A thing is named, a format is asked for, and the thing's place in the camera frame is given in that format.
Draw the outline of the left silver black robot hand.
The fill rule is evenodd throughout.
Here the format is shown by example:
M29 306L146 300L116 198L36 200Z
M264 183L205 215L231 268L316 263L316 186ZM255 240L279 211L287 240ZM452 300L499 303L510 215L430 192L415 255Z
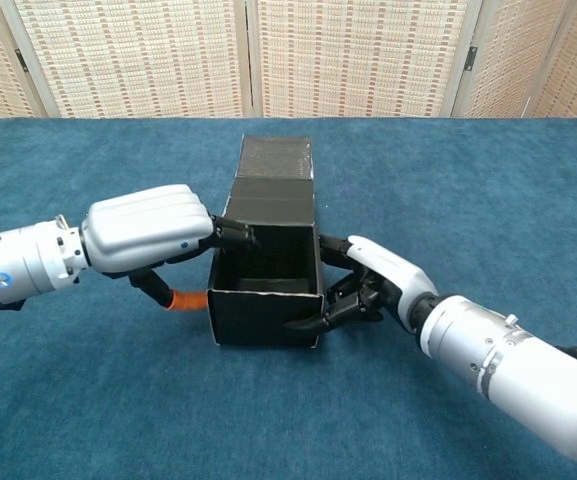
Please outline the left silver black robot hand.
M186 184L154 187L93 203L80 235L88 264L110 277L126 277L168 311L205 309L202 292L171 288L155 269L205 251L245 251L259 245L254 228L209 212Z

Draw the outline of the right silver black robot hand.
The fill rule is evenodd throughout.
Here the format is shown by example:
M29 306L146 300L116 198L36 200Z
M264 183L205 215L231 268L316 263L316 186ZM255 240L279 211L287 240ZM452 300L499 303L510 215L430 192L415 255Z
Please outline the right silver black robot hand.
M321 260L349 274L326 292L327 308L309 318L287 321L293 333L321 335L351 321L378 322L387 311L409 333L419 329L421 304L438 292L417 265L362 236L319 236Z

